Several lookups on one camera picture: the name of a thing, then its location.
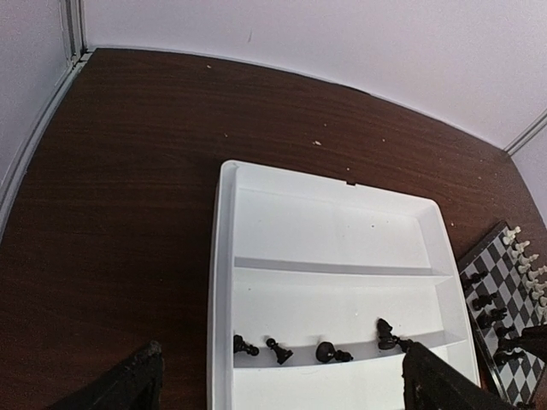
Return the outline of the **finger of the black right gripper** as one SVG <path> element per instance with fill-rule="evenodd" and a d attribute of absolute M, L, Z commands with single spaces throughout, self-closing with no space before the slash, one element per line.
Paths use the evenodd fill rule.
<path fill-rule="evenodd" d="M 527 327 L 514 339 L 500 339 L 498 347 L 503 351 L 524 349 L 530 354 L 546 354 L 546 325 Z"/>

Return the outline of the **white compartment tray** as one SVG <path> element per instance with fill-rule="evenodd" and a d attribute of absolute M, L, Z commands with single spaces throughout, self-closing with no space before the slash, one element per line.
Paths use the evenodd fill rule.
<path fill-rule="evenodd" d="M 473 383 L 467 306 L 436 202 L 242 161 L 221 165 L 209 275 L 211 409 L 401 409 L 403 353 L 236 369 L 233 338 L 371 341 L 379 319 Z"/>

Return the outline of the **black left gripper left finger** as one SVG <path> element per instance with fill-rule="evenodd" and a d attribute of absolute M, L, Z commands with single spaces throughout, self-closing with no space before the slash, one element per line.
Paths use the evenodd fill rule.
<path fill-rule="evenodd" d="M 162 346 L 150 341 L 50 409 L 158 409 L 164 372 Z"/>

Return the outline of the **white bishop far side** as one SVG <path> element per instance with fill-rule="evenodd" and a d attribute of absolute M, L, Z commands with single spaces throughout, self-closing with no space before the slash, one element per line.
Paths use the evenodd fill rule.
<path fill-rule="evenodd" d="M 524 255 L 519 255 L 518 262 L 520 265 L 518 266 L 518 271 L 521 274 L 527 273 L 531 269 L 532 263 L 539 257 L 539 254 L 534 254 L 529 257 L 526 257 Z"/>

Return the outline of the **black pieces pile in tray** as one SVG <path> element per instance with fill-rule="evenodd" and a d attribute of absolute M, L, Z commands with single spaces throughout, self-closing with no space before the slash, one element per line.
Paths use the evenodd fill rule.
<path fill-rule="evenodd" d="M 395 336 L 393 330 L 382 321 L 374 328 L 371 341 L 358 343 L 335 343 L 327 337 L 314 337 L 310 344 L 291 346 L 274 337 L 266 336 L 263 343 L 250 343 L 240 335 L 233 338 L 233 367 L 236 369 L 266 369 L 274 367 L 326 366 L 342 363 L 332 360 L 327 364 L 315 358 L 319 343 L 330 342 L 336 349 L 351 353 L 354 360 L 346 363 L 372 360 L 401 354 L 405 351 L 401 345 L 403 339 Z"/>

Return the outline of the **black bishop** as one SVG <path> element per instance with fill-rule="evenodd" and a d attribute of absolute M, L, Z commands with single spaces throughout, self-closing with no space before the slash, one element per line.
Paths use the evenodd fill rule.
<path fill-rule="evenodd" d="M 493 326 L 495 322 L 502 321 L 507 316 L 508 309 L 503 308 L 493 308 L 487 313 L 482 313 L 476 319 L 476 322 L 480 329 L 488 329 Z"/>

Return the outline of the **white knight far side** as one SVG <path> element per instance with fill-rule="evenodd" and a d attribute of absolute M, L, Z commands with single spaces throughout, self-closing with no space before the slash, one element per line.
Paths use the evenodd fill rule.
<path fill-rule="evenodd" d="M 530 242 L 528 240 L 522 242 L 522 243 L 515 243 L 514 246 L 510 249 L 510 254 L 513 258 L 518 258 L 520 255 L 522 255 L 526 249 L 530 245 Z"/>

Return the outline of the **black and grey chessboard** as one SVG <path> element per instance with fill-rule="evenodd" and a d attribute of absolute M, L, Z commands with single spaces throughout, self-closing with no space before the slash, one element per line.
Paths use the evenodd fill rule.
<path fill-rule="evenodd" d="M 532 297 L 533 288 L 525 286 L 527 278 L 519 273 L 518 258 L 513 258 L 510 249 L 514 243 L 503 243 L 504 233 L 511 230 L 506 221 L 498 222 L 471 250 L 457 262 L 460 280 L 476 272 L 488 272 L 479 284 L 463 290 L 473 338 L 479 354 L 490 374 L 492 389 L 513 406 L 532 407 L 533 394 L 537 389 L 546 365 L 544 361 L 524 351 L 526 358 L 510 361 L 498 367 L 493 356 L 499 350 L 500 339 L 518 337 L 522 330 L 546 323 L 546 314 L 538 307 L 539 299 Z M 479 311 L 472 307 L 472 300 L 479 295 L 497 293 L 497 299 Z M 507 308 L 504 320 L 495 322 L 488 329 L 480 329 L 476 319 L 493 308 Z"/>

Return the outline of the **right aluminium frame post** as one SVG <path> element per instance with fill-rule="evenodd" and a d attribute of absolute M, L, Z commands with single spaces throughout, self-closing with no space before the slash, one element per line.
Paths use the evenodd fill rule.
<path fill-rule="evenodd" d="M 513 156 L 530 141 L 532 141 L 545 127 L 547 123 L 547 109 L 545 109 L 538 118 L 529 124 L 503 151 L 509 156 Z"/>

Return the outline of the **white rook far corner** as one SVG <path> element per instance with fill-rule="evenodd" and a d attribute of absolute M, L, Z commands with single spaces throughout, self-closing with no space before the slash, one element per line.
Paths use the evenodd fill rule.
<path fill-rule="evenodd" d="M 505 245 L 510 245 L 515 239 L 516 235 L 521 232 L 521 228 L 516 226 L 513 230 L 508 230 L 504 233 L 503 243 Z"/>

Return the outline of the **left aluminium frame post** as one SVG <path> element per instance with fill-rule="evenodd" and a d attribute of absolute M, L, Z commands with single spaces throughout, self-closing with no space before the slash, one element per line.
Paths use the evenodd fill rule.
<path fill-rule="evenodd" d="M 60 0 L 62 39 L 70 66 L 75 66 L 88 52 L 83 0 Z"/>

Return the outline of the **white king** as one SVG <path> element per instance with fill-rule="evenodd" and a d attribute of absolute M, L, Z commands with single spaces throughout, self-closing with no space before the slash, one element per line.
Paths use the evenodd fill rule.
<path fill-rule="evenodd" d="M 546 272 L 546 266 L 542 266 L 539 269 L 533 271 L 529 271 L 526 274 L 527 281 L 525 282 L 525 286 L 528 289 L 531 289 L 535 286 L 535 284 L 538 282 L 538 277 Z"/>

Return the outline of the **black king piece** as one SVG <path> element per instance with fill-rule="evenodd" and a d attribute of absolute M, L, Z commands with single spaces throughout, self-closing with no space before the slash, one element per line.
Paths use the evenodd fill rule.
<path fill-rule="evenodd" d="M 526 353 L 524 351 L 507 351 L 499 349 L 493 356 L 494 363 L 496 366 L 501 367 L 508 364 L 513 360 L 521 360 L 526 358 Z"/>

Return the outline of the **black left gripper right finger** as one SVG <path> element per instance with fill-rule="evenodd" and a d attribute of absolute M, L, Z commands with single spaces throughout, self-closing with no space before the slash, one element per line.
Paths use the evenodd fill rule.
<path fill-rule="evenodd" d="M 406 409 L 511 409 L 482 390 L 423 344 L 403 343 L 403 399 Z"/>

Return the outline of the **aluminium frame post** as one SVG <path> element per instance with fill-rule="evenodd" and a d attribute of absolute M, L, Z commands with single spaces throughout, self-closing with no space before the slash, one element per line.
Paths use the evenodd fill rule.
<path fill-rule="evenodd" d="M 509 156 L 513 156 L 530 141 L 532 141 L 545 127 L 547 123 L 547 109 L 545 109 L 538 118 L 529 124 L 503 151 Z"/>
<path fill-rule="evenodd" d="M 75 66 L 88 52 L 83 0 L 60 0 L 62 39 L 70 66 Z"/>

